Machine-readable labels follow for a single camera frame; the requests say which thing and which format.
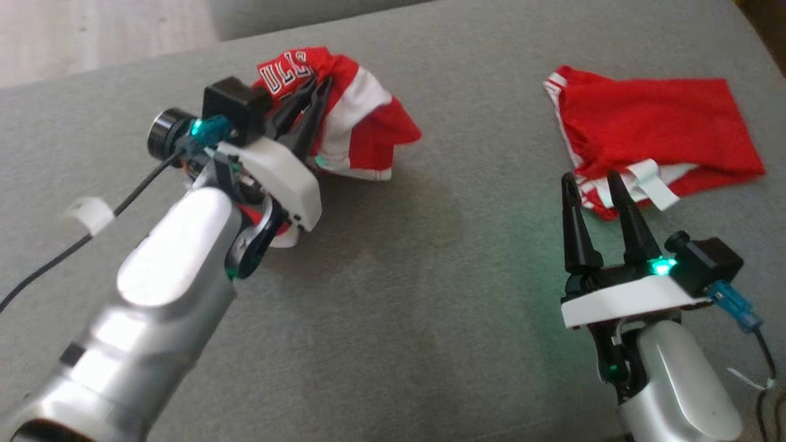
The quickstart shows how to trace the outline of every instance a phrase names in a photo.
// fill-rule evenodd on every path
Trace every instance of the blue cable connector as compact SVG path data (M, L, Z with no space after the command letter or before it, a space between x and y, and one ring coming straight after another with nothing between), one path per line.
M223 115L216 115L207 120L195 120L191 124L191 136L202 146L217 145L228 140L232 133L232 124Z
M762 319L751 311L751 303L728 282L723 280L713 282L707 289L707 295L734 317L743 332L753 333L762 325Z

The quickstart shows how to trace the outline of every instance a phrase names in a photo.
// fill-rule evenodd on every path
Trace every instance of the green led light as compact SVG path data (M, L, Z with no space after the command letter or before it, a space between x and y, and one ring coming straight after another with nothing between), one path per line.
M659 260L651 260L649 265L652 266L652 272L657 274L658 276L664 276L665 274L669 274L671 268L677 263L677 261L673 259L665 260L662 256Z
M619 366L617 366L617 364L613 363L612 365L608 366L607 378L609 381L618 381L621 374L622 373L620 372Z
M652 269L655 271L655 274L658 276L663 276L665 274L669 274L669 270L671 270L671 266L669 264L658 264L656 266L652 266Z
M196 135L199 131L199 126L202 125L202 120L194 121L194 124L191 126L191 135Z

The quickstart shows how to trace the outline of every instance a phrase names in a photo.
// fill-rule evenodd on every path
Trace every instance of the gray couch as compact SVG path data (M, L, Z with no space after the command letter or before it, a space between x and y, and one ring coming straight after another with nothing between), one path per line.
M223 41L409 6L428 0L210 0Z
M320 225L238 285L150 440L619 435L590 336L560 317L570 162L541 85L560 64L728 79L768 175L645 216L660 240L719 236L746 259L736 286L786 361L786 85L745 18L715 0L443 0L0 90L3 290L83 234L56 220L70 201L116 204L153 167L145 138L158 112L198 112L209 83L250 82L258 62L305 45L357 59L424 137L397 152L391 182L321 177ZM49 373L182 182L164 174L0 315L0 409ZM621 257L618 225L588 224L608 260ZM725 368L765 373L752 338L718 309L685 324L749 416L755 394Z

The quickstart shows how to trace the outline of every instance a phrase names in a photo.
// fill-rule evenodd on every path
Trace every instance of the robotic arm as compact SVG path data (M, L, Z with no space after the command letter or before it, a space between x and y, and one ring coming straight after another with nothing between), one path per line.
M202 119L178 109L156 119L149 152L176 156L192 189L126 258L118 294L51 378L0 420L0 440L146 439L232 302L233 280L283 226L319 220L304 160L329 88L304 85L264 123L270 97L229 78L205 90Z
M720 304L747 332L761 319L733 292L743 260L717 238L690 241L677 232L664 259L617 172L608 176L625 241L624 264L604 267L581 214L573 175L562 178L565 326L586 327L598 374L617 392L626 437L637 442L736 440L742 421L681 310Z
M269 96L229 78L205 90L201 118L169 109L156 119L150 154L184 169L192 188L127 257L118 293L51 377L0 416L0 440L146 439L232 302L233 280L319 220L319 187L304 161L330 86L313 79L268 115ZM680 315L720 304L758 333L760 319L727 284L742 259L717 238L684 232L667 241L676 256L664 259L619 175L609 182L626 252L624 264L604 267L575 180L562 180L565 325L592 334L629 438L734 440L740 416Z

